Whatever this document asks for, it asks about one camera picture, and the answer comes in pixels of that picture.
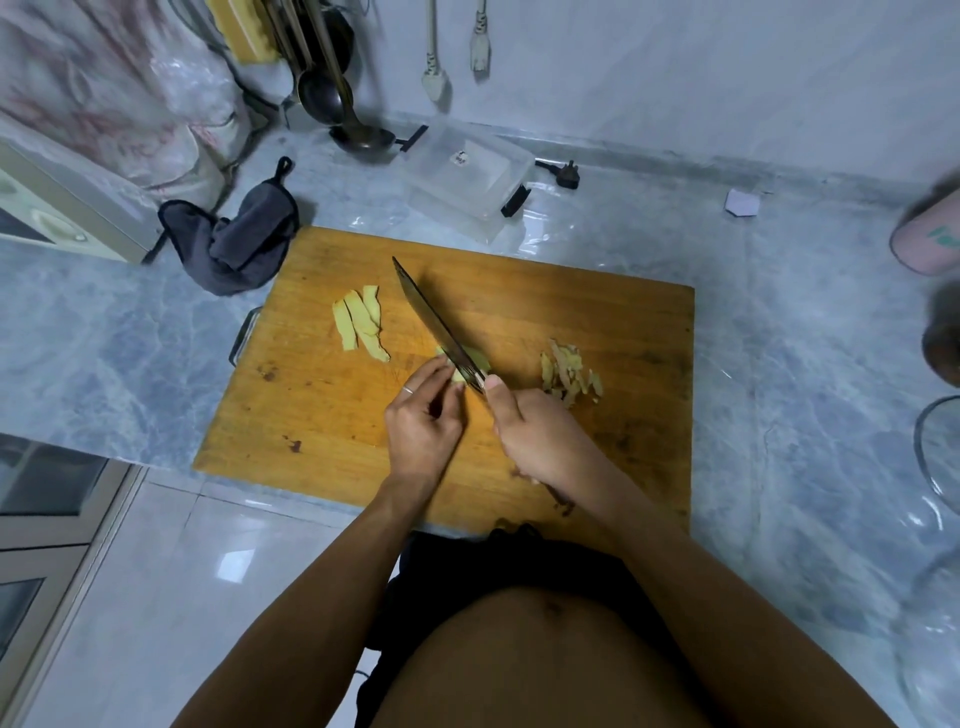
person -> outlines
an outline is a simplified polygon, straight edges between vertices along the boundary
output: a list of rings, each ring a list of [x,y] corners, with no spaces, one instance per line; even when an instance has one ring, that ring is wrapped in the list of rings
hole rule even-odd
[[[390,474],[375,498],[253,622],[175,728],[325,726],[365,644],[382,652],[358,726],[893,725],[539,390],[487,377],[503,448],[596,519],[622,560],[530,526],[411,536],[463,433],[452,373],[439,357],[411,375],[386,410]]]

white wall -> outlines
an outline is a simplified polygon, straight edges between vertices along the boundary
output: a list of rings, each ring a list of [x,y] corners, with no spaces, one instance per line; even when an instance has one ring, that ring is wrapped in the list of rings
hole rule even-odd
[[[482,84],[474,2],[437,2],[457,118],[891,180],[960,164],[955,0],[489,0]],[[361,103],[432,111],[423,6],[372,0]]]

hand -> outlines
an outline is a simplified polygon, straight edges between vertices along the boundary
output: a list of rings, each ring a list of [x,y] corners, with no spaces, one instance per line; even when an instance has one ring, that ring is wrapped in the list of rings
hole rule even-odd
[[[539,389],[511,392],[496,375],[487,377],[485,387],[494,429],[524,474],[588,510],[604,486],[626,477],[550,395]]]
[[[410,376],[384,414],[391,479],[413,481],[427,497],[436,490],[464,433],[464,385],[450,382],[454,371],[445,356],[430,359]]]

black shorts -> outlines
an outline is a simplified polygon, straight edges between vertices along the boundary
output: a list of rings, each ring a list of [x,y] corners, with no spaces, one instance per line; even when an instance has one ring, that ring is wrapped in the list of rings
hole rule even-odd
[[[357,693],[356,728],[370,726],[396,676],[431,632],[477,599],[510,587],[537,587],[599,602],[667,659],[689,670],[657,610],[619,559],[547,541],[530,524],[513,534],[498,528],[482,541],[415,532],[367,636],[366,647],[381,654]],[[706,707],[692,670],[688,677]]]

cabinet door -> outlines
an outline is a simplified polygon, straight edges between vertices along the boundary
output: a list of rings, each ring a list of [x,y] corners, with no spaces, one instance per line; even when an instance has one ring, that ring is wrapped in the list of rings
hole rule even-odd
[[[0,716],[86,553],[86,546],[0,551]]]
[[[0,549],[89,544],[129,469],[0,434]]]

